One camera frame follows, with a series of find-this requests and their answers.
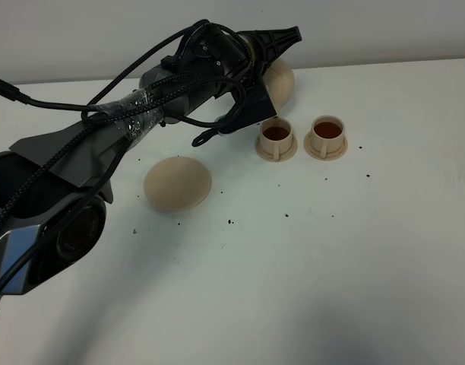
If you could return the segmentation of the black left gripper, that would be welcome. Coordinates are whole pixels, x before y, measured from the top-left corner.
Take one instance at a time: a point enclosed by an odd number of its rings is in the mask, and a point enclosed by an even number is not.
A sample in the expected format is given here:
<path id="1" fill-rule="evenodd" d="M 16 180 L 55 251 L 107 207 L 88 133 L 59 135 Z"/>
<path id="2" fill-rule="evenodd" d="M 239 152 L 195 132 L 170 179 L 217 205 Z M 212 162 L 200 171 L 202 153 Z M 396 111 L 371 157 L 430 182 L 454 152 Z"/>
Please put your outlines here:
<path id="1" fill-rule="evenodd" d="M 302 41 L 297 26 L 278 30 L 244 30 L 234 33 L 245 61 L 244 68 L 232 78 L 242 86 L 264 84 L 264 74 L 290 47 Z"/>

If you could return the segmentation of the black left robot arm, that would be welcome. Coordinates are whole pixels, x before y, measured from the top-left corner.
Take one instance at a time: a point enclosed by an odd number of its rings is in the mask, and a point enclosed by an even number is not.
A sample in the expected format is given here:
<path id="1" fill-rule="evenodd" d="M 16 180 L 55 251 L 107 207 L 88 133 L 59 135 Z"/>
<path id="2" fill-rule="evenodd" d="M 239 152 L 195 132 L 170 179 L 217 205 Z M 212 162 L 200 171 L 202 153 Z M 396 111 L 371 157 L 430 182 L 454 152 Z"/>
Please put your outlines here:
<path id="1" fill-rule="evenodd" d="M 110 87 L 85 105 L 50 103 L 0 79 L 7 100 L 81 115 L 0 152 L 0 299 L 31 291 L 88 254 L 113 200 L 113 173 L 155 126 L 199 127 L 198 147 L 272 117 L 264 74 L 301 39 L 298 27 L 235 32 L 198 21 L 171 36 L 176 52 L 136 90 L 110 103 L 103 102 Z"/>

